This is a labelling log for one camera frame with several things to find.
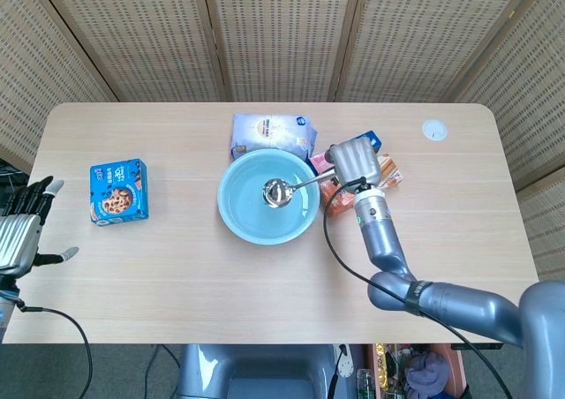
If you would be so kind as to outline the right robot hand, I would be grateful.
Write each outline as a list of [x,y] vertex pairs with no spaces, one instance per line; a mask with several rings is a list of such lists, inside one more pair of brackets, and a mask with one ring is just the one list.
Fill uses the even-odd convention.
[[367,137],[332,145],[328,150],[340,186],[351,194],[359,189],[377,187],[381,180],[380,164]]

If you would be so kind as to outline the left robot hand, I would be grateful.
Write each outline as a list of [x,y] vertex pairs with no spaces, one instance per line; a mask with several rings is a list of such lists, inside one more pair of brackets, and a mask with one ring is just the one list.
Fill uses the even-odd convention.
[[18,279],[32,267],[70,260],[79,248],[61,253],[39,253],[39,241],[53,199],[64,186],[52,176],[21,187],[10,195],[1,213],[1,276]]

